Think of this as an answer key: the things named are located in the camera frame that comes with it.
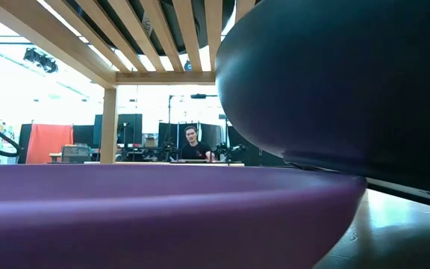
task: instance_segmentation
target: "black t-shirt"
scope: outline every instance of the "black t-shirt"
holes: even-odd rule
[[[187,144],[182,148],[182,158],[187,160],[204,160],[207,158],[205,153],[211,150],[206,143],[199,142],[196,146]]]

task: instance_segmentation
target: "purple surface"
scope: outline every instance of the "purple surface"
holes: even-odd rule
[[[365,185],[294,169],[0,166],[0,268],[309,268]]]

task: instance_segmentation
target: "wooden pillar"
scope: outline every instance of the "wooden pillar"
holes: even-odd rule
[[[117,149],[117,88],[104,90],[102,112],[101,164],[114,164]]]

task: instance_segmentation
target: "wooden pergola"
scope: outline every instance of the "wooden pergola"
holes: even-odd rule
[[[82,34],[119,72],[114,71],[88,44],[81,41],[37,0],[0,0],[0,22],[36,46],[68,64],[105,89],[102,117],[101,163],[113,164],[116,151],[117,86],[147,84],[215,84],[215,57],[222,35],[222,0],[205,0],[211,71],[203,72],[191,0],[172,0],[192,71],[185,72],[159,0],[140,0],[174,71],[167,71],[128,0],[108,0],[137,45],[155,68],[149,72],[97,0],[75,0],[110,41],[137,68],[130,71],[114,50],[80,17],[66,0],[45,0]],[[255,5],[237,0],[235,22]]]

